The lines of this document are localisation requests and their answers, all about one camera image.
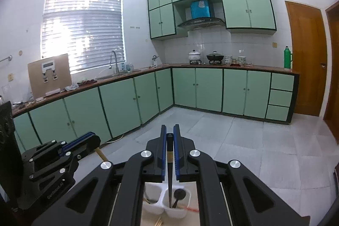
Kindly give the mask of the black chopstick gold band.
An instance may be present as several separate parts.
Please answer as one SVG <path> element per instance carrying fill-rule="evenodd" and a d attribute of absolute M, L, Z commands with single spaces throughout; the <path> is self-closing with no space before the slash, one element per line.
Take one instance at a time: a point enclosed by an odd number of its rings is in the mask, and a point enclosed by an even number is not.
<path fill-rule="evenodd" d="M 167 176 L 168 176 L 168 206 L 172 207 L 172 174 L 173 174 L 174 137 L 167 134 Z"/>

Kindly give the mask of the plain thick wooden chopstick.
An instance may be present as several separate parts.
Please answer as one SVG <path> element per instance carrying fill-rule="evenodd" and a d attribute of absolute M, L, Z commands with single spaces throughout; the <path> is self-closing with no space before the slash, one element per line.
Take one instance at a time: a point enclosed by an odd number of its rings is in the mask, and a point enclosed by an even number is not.
<path fill-rule="evenodd" d="M 100 158 L 103 160 L 103 162 L 108 161 L 107 157 L 105 156 L 105 154 L 103 154 L 103 152 L 101 151 L 100 148 L 96 148 L 95 152 L 100 156 Z"/>

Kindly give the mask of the green lower kitchen cabinets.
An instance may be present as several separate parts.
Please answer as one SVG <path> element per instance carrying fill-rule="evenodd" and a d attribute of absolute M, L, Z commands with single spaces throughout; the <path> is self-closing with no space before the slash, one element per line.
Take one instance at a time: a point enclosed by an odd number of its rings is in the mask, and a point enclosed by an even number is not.
<path fill-rule="evenodd" d="M 289 123 L 299 75 L 290 70 L 165 66 L 109 78 L 14 112 L 19 148 L 92 131 L 102 142 L 124 135 L 165 110 L 186 107 Z"/>

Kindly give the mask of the green kitchen cabinets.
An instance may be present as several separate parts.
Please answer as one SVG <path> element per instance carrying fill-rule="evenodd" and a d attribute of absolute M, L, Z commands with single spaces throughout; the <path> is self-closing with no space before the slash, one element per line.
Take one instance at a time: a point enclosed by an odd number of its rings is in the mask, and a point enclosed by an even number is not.
<path fill-rule="evenodd" d="M 102 142 L 124 135 L 165 110 L 186 107 L 289 123 L 299 75 L 290 70 L 165 66 L 109 78 L 14 112 L 19 148 L 92 131 Z"/>
<path fill-rule="evenodd" d="M 153 40 L 188 36 L 190 31 L 220 26 L 234 33 L 274 34 L 271 0 L 147 0 Z"/>

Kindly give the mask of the chrome kitchen faucet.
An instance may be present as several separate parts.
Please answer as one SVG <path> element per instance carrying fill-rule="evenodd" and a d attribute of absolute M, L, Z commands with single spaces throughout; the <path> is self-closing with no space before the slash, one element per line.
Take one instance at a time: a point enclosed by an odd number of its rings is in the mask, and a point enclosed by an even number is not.
<path fill-rule="evenodd" d="M 112 69 L 113 64 L 115 64 L 115 73 L 119 75 L 119 67 L 118 67 L 118 60 L 117 60 L 117 54 L 114 50 L 111 51 L 110 54 L 110 63 L 109 63 L 109 69 Z"/>

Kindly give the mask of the black ladle in holder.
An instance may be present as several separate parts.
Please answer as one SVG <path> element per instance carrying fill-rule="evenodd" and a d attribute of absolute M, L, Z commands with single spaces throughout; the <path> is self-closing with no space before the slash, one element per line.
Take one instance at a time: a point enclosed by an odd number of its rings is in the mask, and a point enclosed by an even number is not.
<path fill-rule="evenodd" d="M 177 189 L 174 191 L 174 198 L 175 202 L 172 205 L 172 208 L 176 208 L 178 205 L 178 202 L 180 200 L 183 200 L 186 197 L 186 191 L 184 189 Z"/>

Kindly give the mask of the white twin-cup utensil holder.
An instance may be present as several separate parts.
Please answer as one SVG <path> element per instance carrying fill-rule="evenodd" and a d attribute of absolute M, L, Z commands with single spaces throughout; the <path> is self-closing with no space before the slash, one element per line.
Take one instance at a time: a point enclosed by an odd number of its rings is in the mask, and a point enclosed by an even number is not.
<path fill-rule="evenodd" d="M 143 211 L 147 211 L 153 215 L 162 215 L 165 213 L 172 219 L 183 219 L 187 215 L 187 210 L 179 209 L 179 204 L 186 207 L 190 206 L 191 192 L 182 185 L 174 185 L 172 189 L 172 205 L 175 202 L 174 191 L 177 189 L 184 189 L 186 197 L 178 202 L 176 208 L 169 208 L 168 206 L 168 186 L 167 184 L 157 184 L 147 182 L 144 187 L 144 197 L 157 200 L 155 204 L 149 204 L 143 201 Z"/>

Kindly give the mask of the cardboard box with print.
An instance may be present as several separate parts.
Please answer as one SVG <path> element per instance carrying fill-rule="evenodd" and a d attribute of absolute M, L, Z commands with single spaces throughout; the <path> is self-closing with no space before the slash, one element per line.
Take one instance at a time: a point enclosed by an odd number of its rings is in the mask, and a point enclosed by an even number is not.
<path fill-rule="evenodd" d="M 28 74 L 35 100 L 60 92 L 72 84 L 68 54 L 31 62 Z"/>

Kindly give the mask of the small metal kettle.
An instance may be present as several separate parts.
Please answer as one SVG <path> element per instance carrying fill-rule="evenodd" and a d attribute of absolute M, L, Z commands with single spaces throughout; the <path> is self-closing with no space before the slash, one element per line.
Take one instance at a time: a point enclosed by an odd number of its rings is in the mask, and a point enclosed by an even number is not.
<path fill-rule="evenodd" d="M 157 67 L 157 59 L 158 59 L 157 55 L 152 56 L 152 67 Z"/>

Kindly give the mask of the white cooking pot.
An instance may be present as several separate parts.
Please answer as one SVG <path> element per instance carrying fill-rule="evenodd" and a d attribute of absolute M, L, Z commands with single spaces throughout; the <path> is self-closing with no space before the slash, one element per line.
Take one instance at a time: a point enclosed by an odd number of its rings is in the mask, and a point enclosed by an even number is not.
<path fill-rule="evenodd" d="M 190 62 L 200 61 L 200 53 L 197 52 L 196 50 L 191 51 L 189 53 L 189 61 Z"/>

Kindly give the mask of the black wok with lid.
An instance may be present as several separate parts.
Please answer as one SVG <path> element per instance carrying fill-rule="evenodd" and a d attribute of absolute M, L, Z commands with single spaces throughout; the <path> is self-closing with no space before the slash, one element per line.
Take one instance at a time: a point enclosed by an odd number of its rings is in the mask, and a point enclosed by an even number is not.
<path fill-rule="evenodd" d="M 209 64 L 222 64 L 222 61 L 224 59 L 224 55 L 219 54 L 217 51 L 213 51 L 211 54 L 208 54 L 207 56 Z"/>

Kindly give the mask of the glass jars on counter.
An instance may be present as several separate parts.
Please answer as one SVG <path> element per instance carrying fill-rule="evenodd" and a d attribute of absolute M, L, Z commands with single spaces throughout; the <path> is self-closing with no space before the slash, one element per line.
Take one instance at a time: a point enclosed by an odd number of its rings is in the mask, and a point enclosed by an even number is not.
<path fill-rule="evenodd" d="M 246 57 L 245 56 L 225 56 L 224 58 L 225 64 L 229 66 L 245 66 L 246 65 Z"/>

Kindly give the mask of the white window blinds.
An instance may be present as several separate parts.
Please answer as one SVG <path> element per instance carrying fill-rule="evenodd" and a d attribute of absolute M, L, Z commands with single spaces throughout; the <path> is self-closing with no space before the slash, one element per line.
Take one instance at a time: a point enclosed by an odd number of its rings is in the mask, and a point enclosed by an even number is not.
<path fill-rule="evenodd" d="M 71 74 L 126 61 L 123 0 L 45 0 L 42 58 L 68 54 Z"/>

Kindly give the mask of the green thermos bottle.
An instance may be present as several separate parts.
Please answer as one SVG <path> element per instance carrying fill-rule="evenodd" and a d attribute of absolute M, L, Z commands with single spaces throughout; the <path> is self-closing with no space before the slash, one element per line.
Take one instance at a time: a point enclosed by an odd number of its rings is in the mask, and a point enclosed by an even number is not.
<path fill-rule="evenodd" d="M 292 53 L 288 46 L 285 47 L 283 54 L 284 54 L 284 68 L 291 69 Z"/>

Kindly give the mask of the brown wooden door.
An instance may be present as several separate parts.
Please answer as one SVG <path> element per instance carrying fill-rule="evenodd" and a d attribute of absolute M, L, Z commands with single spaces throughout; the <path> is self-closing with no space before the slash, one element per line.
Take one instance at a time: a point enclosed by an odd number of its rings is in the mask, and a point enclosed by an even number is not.
<path fill-rule="evenodd" d="M 320 9 L 286 2 L 292 40 L 292 69 L 299 73 L 297 114 L 319 116 L 325 93 L 327 45 Z"/>
<path fill-rule="evenodd" d="M 338 2 L 326 9 L 328 18 L 332 57 L 331 82 L 324 121 L 338 143 Z"/>

